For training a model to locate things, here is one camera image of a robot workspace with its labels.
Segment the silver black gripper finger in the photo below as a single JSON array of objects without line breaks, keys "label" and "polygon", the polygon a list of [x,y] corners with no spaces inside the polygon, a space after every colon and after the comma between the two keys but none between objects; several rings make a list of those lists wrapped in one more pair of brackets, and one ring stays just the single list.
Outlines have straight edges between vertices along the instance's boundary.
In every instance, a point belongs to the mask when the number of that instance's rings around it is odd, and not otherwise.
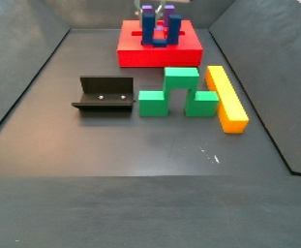
[{"label": "silver black gripper finger", "polygon": [[140,14],[142,13],[142,8],[141,8],[141,0],[133,0],[133,5],[134,5],[134,15],[140,16]]}]

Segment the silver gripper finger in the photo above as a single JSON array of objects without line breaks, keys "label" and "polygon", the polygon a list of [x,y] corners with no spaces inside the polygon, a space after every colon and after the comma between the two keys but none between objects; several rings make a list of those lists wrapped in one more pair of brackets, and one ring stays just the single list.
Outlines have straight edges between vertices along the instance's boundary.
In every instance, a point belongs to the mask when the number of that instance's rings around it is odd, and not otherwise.
[{"label": "silver gripper finger", "polygon": [[157,3],[158,3],[158,6],[154,10],[154,13],[156,13],[156,16],[157,17],[161,17],[161,14],[162,14],[162,10],[164,10],[164,7],[165,7],[165,0],[154,0]]}]

